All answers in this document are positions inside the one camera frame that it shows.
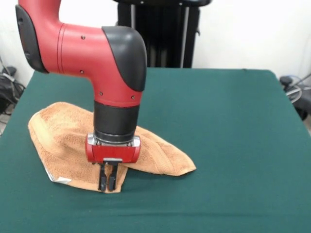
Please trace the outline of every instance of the table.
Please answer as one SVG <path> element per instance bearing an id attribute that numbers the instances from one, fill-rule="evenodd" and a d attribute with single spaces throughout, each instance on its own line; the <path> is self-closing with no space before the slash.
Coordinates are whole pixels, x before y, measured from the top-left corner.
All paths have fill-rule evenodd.
<path id="1" fill-rule="evenodd" d="M 49 181 L 27 123 L 56 101 L 92 110 L 92 87 L 34 73 L 0 139 L 2 233 L 311 232 L 310 137 L 270 71 L 149 68 L 138 124 L 197 170 L 130 170 L 116 195 Z"/>

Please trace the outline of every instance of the cable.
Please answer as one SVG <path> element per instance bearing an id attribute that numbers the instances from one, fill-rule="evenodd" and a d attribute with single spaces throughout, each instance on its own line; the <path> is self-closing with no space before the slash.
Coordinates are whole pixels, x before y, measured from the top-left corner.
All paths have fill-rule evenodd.
<path id="1" fill-rule="evenodd" d="M 300 84 L 301 82 L 303 82 L 303 81 L 305 81 L 307 78 L 309 78 L 309 77 L 311 77 L 311 73 L 310 74 L 308 74 L 306 77 L 304 77 L 303 79 L 301 79 L 301 80 L 299 80 L 299 81 L 297 81 L 297 82 L 295 82 L 295 83 L 293 83 L 292 85 L 290 85 L 289 87 L 293 87 L 293 86 L 296 86 L 296 85 L 298 85 L 298 84 Z"/>
<path id="2" fill-rule="evenodd" d="M 289 91 L 289 92 L 286 93 L 286 95 L 290 96 L 292 94 L 300 92 L 301 88 L 299 88 L 298 86 L 296 86 L 296 87 L 297 87 L 296 90 Z M 311 87 L 305 87 L 305 88 L 302 89 L 302 91 L 307 91 L 307 90 L 311 90 Z"/>
<path id="3" fill-rule="evenodd" d="M 303 91 L 311 90 L 311 87 L 305 87 L 303 89 L 301 89 L 299 86 L 294 86 L 294 87 L 296 88 L 295 90 L 292 90 L 292 91 L 289 91 L 289 92 L 286 93 L 287 96 L 290 96 L 292 94 L 295 94 L 295 93 L 299 92 L 298 96 L 291 101 L 292 103 L 297 102 L 301 98 Z"/>
<path id="4" fill-rule="evenodd" d="M 298 77 L 298 76 L 296 76 L 296 75 L 286 75 L 287 77 L 293 77 L 293 78 L 297 78 L 297 79 L 299 79 L 299 80 L 301 80 L 301 78 L 300 77 Z"/>
<path id="5" fill-rule="evenodd" d="M 2 61 L 2 59 L 1 59 L 1 56 L 0 56 L 0 63 L 1 63 L 1 65 L 3 66 L 3 68 L 6 70 L 6 72 L 8 72 L 8 75 L 11 76 L 11 73 L 10 73 L 9 69 L 3 64 L 3 61 Z"/>
<path id="6" fill-rule="evenodd" d="M 298 96 L 295 98 L 295 99 L 293 99 L 291 102 L 292 103 L 295 103 L 296 101 L 298 101 L 300 98 L 301 98 L 301 96 L 302 96 L 302 90 L 301 90 L 301 88 L 299 87 L 299 86 L 296 86 L 298 89 L 299 89 L 299 94 L 298 94 Z"/>

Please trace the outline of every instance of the black joint cover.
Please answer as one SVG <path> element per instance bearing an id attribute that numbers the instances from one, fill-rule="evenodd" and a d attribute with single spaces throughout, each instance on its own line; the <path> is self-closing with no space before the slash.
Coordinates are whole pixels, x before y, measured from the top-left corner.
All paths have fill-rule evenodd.
<path id="1" fill-rule="evenodd" d="M 124 26 L 102 27 L 124 82 L 142 92 L 147 72 L 147 52 L 144 40 L 134 29 Z"/>
<path id="2" fill-rule="evenodd" d="M 42 63 L 35 27 L 29 14 L 20 5 L 16 5 L 15 10 L 19 37 L 28 64 L 36 71 L 48 73 Z"/>

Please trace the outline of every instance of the white wall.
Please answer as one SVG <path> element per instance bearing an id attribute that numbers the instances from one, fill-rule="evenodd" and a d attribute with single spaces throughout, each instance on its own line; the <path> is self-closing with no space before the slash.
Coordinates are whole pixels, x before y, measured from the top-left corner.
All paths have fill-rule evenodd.
<path id="1" fill-rule="evenodd" d="M 0 55 L 27 84 L 33 70 L 24 58 L 15 18 L 17 0 L 0 0 Z M 194 68 L 270 69 L 277 76 L 311 71 L 311 1 L 213 0 L 201 8 Z M 60 19 L 100 27 L 115 25 L 113 0 L 62 0 Z"/>

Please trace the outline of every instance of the black wrist cylinder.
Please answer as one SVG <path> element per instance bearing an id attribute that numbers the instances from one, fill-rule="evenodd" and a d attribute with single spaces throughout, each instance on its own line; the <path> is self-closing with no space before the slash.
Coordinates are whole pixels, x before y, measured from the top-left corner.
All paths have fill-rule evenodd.
<path id="1" fill-rule="evenodd" d="M 133 139 L 137 126 L 139 105 L 115 107 L 94 101 L 95 136 L 108 143 L 126 143 Z"/>

